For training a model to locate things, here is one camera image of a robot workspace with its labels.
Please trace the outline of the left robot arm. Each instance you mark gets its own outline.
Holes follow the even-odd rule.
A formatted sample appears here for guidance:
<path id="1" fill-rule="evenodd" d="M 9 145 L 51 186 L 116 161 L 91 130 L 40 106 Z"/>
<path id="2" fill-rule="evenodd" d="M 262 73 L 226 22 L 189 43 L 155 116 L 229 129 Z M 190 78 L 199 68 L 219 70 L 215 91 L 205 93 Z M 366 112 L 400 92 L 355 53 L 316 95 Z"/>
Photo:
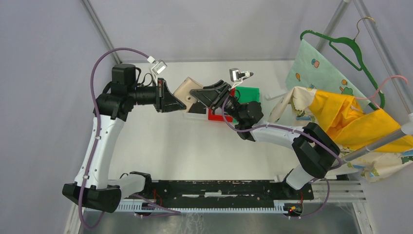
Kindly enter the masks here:
<path id="1" fill-rule="evenodd" d="M 153 105 L 157 112 L 169 113 L 186 109 L 186 105 L 168 89 L 163 78 L 154 86 L 135 83 L 138 68 L 132 64 L 119 64 L 112 68 L 109 93 L 96 99 L 94 125 L 90 143 L 82 166 L 73 183 L 63 186 L 62 194 L 82 207 L 113 213 L 120 201 L 136 193 L 140 198 L 152 195 L 151 176 L 131 172 L 129 176 L 109 180 L 109 167 L 114 147 L 135 105 Z"/>

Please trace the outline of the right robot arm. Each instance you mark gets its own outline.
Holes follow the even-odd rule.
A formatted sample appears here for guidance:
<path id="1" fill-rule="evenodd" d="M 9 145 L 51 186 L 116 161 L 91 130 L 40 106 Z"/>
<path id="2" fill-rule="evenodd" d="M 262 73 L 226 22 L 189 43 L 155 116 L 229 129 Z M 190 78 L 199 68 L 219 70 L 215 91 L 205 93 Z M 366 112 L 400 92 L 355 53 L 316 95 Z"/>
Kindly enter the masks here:
<path id="1" fill-rule="evenodd" d="M 230 94 L 230 85 L 219 81 L 201 89 L 191 89 L 189 94 L 205 107 L 221 108 L 237 121 L 230 128 L 240 138 L 253 142 L 267 142 L 293 150 L 299 165 L 292 169 L 283 180 L 282 195 L 294 199 L 301 188 L 314 180 L 325 178 L 338 160 L 339 147 L 322 128 L 313 122 L 306 126 L 285 126 L 263 120 L 260 102 L 240 103 Z"/>

